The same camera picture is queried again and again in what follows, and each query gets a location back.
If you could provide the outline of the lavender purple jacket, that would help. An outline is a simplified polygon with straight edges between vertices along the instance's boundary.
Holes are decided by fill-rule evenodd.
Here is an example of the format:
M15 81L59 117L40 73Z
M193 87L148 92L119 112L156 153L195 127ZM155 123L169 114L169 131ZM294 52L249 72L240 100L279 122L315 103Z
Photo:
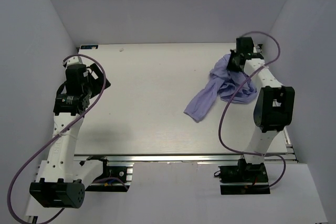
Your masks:
M206 86L186 106L184 114L195 122L198 123L206 117L218 97L225 102L232 99L232 103L235 104L249 104L257 97L257 87L251 80L236 91L248 75L227 70L229 57L230 55L226 54L215 63L209 72Z

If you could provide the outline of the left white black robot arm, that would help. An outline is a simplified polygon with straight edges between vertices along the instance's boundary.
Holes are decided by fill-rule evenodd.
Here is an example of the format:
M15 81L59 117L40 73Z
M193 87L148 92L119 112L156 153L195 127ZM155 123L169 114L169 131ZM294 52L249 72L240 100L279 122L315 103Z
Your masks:
M87 187L95 180L110 178L111 168L103 160L88 160L74 167L76 142L90 99L110 86L97 64L90 66L81 57L65 61L66 81L59 87L54 105L56 140L51 144L40 179L31 183L29 193L45 208L79 208Z

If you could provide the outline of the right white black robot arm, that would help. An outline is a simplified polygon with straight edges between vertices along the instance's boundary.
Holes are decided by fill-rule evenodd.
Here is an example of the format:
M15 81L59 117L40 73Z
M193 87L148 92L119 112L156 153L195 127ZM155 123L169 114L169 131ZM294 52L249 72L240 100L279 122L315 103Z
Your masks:
M251 77L258 91L253 119L255 130L244 154L246 163L238 166L238 177L247 182L256 175L254 165L264 162L273 139L292 121L295 91L283 86L270 72L263 56L254 52L251 37L238 37L230 51L228 70Z

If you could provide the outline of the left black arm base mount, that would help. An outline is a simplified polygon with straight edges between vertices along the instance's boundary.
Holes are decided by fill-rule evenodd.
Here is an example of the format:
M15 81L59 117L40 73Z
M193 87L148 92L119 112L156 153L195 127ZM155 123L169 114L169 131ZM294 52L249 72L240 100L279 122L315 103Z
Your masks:
M100 161L102 174L98 176L86 192L127 192L132 179L132 165L108 160L106 156L89 156L86 161Z

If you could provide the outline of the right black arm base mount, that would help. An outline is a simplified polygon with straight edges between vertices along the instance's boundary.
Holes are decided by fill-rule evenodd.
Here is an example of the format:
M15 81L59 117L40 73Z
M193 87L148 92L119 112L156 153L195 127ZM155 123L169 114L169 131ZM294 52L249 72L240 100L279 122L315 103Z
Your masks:
M251 164L245 159L236 165L220 166L214 173L220 181L222 195L267 195L270 186L264 163Z

